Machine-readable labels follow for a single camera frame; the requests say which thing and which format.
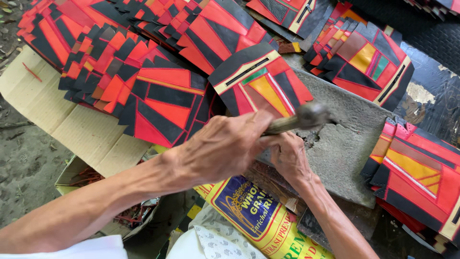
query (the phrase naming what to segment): forearm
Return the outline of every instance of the forearm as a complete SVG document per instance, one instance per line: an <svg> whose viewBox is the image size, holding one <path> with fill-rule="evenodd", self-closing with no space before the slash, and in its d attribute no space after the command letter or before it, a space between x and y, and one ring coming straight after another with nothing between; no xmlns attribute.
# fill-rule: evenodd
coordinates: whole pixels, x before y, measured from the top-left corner
<svg viewBox="0 0 460 259"><path fill-rule="evenodd" d="M1 229L0 253L68 248L90 237L125 209L173 192L170 169L158 157L59 197ZM143 177L147 171L148 179ZM145 189L142 181L151 181L153 188Z"/></svg>
<svg viewBox="0 0 460 259"><path fill-rule="evenodd" d="M294 188L315 215L336 258L378 258L358 229L334 202L319 177L313 173L310 176L310 179L297 181Z"/></svg>

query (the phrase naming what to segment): white sleeve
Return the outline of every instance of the white sleeve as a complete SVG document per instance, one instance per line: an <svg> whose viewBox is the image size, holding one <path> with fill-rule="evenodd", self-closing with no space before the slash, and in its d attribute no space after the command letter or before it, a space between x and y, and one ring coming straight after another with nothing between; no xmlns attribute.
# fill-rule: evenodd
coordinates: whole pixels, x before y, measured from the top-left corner
<svg viewBox="0 0 460 259"><path fill-rule="evenodd" d="M0 254L0 259L128 259L121 235L85 240L53 253Z"/></svg>

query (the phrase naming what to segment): cardboard sheet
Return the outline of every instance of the cardboard sheet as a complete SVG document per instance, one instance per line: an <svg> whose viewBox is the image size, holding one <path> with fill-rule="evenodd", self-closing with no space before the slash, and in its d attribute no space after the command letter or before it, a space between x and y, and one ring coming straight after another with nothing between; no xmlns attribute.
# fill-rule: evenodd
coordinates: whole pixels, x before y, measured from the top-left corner
<svg viewBox="0 0 460 259"><path fill-rule="evenodd" d="M43 82L29 73L25 63ZM0 93L27 119L65 145L104 177L135 166L151 143L123 135L118 119L64 100L60 74L31 48L0 77Z"/></svg>

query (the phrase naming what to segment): hand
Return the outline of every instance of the hand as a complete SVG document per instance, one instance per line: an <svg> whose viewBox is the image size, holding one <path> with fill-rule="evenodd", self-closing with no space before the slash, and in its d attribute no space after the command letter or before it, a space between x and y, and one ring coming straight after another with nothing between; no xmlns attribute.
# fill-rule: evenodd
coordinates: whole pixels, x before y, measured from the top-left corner
<svg viewBox="0 0 460 259"><path fill-rule="evenodd" d="M273 118L266 111L215 116L186 143L163 153L162 159L172 162L188 188L240 175L269 146L269 138L260 136Z"/></svg>
<svg viewBox="0 0 460 259"><path fill-rule="evenodd" d="M271 162L276 170L295 188L300 181L311 180L314 173L308 164L304 141L291 131L273 136L271 142L277 144L270 148Z"/></svg>

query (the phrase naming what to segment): zipper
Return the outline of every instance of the zipper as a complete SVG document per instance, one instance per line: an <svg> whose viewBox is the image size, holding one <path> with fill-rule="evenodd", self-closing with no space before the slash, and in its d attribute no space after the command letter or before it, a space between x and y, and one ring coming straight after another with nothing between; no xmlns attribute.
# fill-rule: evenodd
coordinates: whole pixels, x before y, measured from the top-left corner
<svg viewBox="0 0 460 259"><path fill-rule="evenodd" d="M291 110L292 114L295 114L295 111L294 109L292 108L291 106L291 103L289 102L288 98L285 96L284 92L281 90L281 87L278 85L278 83L273 79L273 77L271 76L270 73L268 73L268 77L270 77L270 80L271 82L275 85L276 89L278 90L278 92L281 94L281 96L283 97L283 100L286 102L286 104L288 105L289 109Z"/></svg>
<svg viewBox="0 0 460 259"><path fill-rule="evenodd" d="M417 180L415 180L410 174L408 174L403 168L399 167L397 164L395 164L393 161L391 161L388 157L385 157L383 159L387 163L391 164L396 170L398 170L400 173L402 173L405 177L407 177L411 182L415 183L420 189L424 190L428 195L436 199L436 195L434 195L430 190L428 190L425 186L423 186L421 183L419 183Z"/></svg>
<svg viewBox="0 0 460 259"><path fill-rule="evenodd" d="M251 70L254 70L256 69L257 67L261 66L263 63L269 61L270 59L269 58L265 58L263 59L262 61L258 62L257 64L253 65L252 67L246 69L244 72L242 72L241 74L237 75L235 78L233 78L232 80L228 81L227 83L225 83L226 86L230 86L231 84L233 84L235 81L237 81L238 79L242 78L243 76L245 76L247 73L251 72Z"/></svg>
<svg viewBox="0 0 460 259"><path fill-rule="evenodd" d="M399 77L401 76L401 74L403 73L404 69L406 68L406 65L402 65L402 68L401 70L399 71L398 75L395 77L395 79L393 80L393 82L391 82L391 85L388 87L388 89L382 94L382 96L379 98L379 102L381 102L385 96L390 92L390 90L393 88L393 86L395 85L396 81L398 81Z"/></svg>
<svg viewBox="0 0 460 259"><path fill-rule="evenodd" d="M246 99L249 102L249 104L251 105L251 107L253 108L253 110L255 112L257 112L258 111L257 106L254 104L253 99L251 99L249 94L246 92L246 89L244 88L243 84L239 83L238 85L239 85L241 91L243 92L244 96L246 96Z"/></svg>
<svg viewBox="0 0 460 259"><path fill-rule="evenodd" d="M313 10L310 8L310 4L313 2L313 0L309 0L307 5L305 5L305 8L304 10L302 11L302 14L299 16L299 18L297 19L297 23L299 24L300 21L302 20L302 17L305 15L305 13L308 12L311 13Z"/></svg>

